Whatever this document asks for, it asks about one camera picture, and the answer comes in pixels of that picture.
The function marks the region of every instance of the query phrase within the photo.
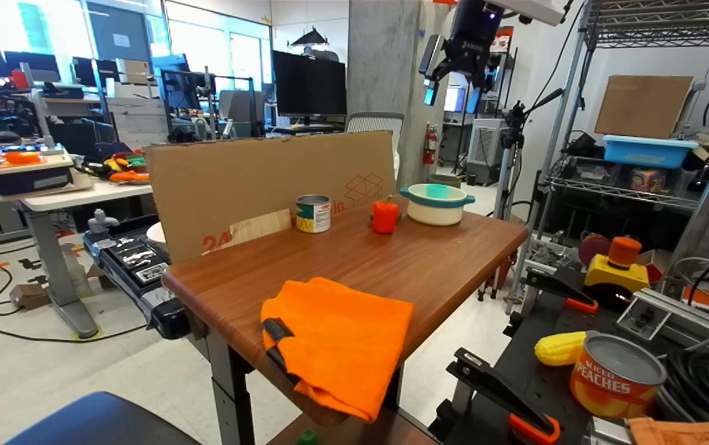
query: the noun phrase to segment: blue bin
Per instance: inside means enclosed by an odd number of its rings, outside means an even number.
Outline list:
[[[633,136],[602,136],[602,141],[606,161],[645,169],[678,169],[685,156],[698,146],[697,141]]]

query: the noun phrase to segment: cardboard panel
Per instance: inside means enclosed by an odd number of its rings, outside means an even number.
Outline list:
[[[609,77],[594,133],[670,139],[695,77]]]
[[[333,218],[394,193],[387,130],[161,146],[146,154],[173,261],[229,244],[240,223],[270,219],[280,230],[270,216],[283,213],[304,193],[328,194]]]

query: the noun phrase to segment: small box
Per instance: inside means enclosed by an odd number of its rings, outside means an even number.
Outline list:
[[[37,162],[19,165],[0,156],[0,194],[37,193],[72,183],[72,156],[67,150],[44,150],[37,156]]]
[[[606,161],[646,169],[678,169],[697,141],[602,136]]]

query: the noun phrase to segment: orange cloth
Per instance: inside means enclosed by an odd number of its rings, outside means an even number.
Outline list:
[[[629,434],[636,445],[709,445],[709,422],[656,422],[629,417]]]
[[[282,318],[294,334],[280,353],[305,397],[355,416],[377,417],[383,395],[403,353],[412,305],[355,291],[331,280],[283,282],[261,305],[263,318]]]

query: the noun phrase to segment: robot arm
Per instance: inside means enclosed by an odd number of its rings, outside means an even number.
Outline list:
[[[444,59],[429,71],[436,39],[426,39],[420,75],[429,82],[429,105],[440,82],[450,71],[462,71],[475,88],[486,84],[483,68],[489,62],[489,47],[499,31],[504,12],[512,10],[528,19],[556,24],[562,12],[552,10],[549,0],[460,0],[452,21],[452,36],[441,42]]]

